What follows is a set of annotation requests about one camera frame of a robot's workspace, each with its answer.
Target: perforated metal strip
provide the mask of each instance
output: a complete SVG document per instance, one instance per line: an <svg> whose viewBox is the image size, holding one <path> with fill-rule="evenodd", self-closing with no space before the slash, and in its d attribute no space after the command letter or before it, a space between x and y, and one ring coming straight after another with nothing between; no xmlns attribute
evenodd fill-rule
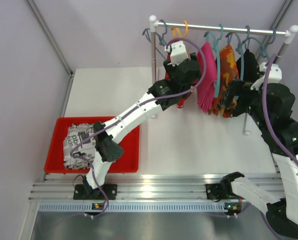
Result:
<svg viewBox="0 0 298 240"><path fill-rule="evenodd" d="M40 212L100 212L94 209L94 203L90 202L43 202L40 204ZM224 203L220 202L111 202L107 212L112 213L189 213L189 212L226 212Z"/></svg>

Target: gray floor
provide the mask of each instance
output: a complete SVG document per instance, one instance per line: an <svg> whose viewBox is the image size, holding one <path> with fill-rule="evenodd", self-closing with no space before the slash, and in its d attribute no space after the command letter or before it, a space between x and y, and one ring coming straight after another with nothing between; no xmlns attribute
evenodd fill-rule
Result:
<svg viewBox="0 0 298 240"><path fill-rule="evenodd" d="M46 232L70 214L40 212L37 222L41 221L40 229ZM31 240L276 239L254 207L237 219L205 213L106 213L94 220L78 215L67 219L45 236L41 235L37 222Z"/></svg>

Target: white table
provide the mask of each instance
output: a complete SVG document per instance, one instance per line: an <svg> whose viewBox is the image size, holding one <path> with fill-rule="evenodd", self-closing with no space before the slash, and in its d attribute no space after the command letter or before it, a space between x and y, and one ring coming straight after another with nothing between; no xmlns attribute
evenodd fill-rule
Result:
<svg viewBox="0 0 298 240"><path fill-rule="evenodd" d="M164 71L159 69L159 79ZM75 72L65 117L116 116L152 85L150 67L81 68ZM276 173L268 146L253 126L243 135L245 116L207 115L191 96L141 125L139 171L135 175Z"/></svg>

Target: black cloth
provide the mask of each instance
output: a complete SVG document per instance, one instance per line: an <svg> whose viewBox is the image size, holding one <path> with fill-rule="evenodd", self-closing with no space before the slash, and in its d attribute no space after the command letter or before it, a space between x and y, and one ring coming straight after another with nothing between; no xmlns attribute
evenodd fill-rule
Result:
<svg viewBox="0 0 298 240"><path fill-rule="evenodd" d="M237 67L239 71L239 76L241 76L241 58L237 60ZM244 77L243 81L254 83L257 79L260 78L260 68L255 55L246 50L244 53Z"/></svg>

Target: white pole connector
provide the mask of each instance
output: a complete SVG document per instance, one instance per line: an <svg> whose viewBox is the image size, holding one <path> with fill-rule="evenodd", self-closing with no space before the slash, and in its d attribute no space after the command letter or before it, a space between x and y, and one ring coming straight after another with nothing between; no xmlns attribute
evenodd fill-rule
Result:
<svg viewBox="0 0 298 240"><path fill-rule="evenodd" d="M288 30L288 34L285 36L284 43L290 44L298 32L298 25L293 25Z"/></svg>
<svg viewBox="0 0 298 240"><path fill-rule="evenodd" d="M149 21L150 21L150 32L155 33L157 17L155 15L151 15L149 17Z"/></svg>

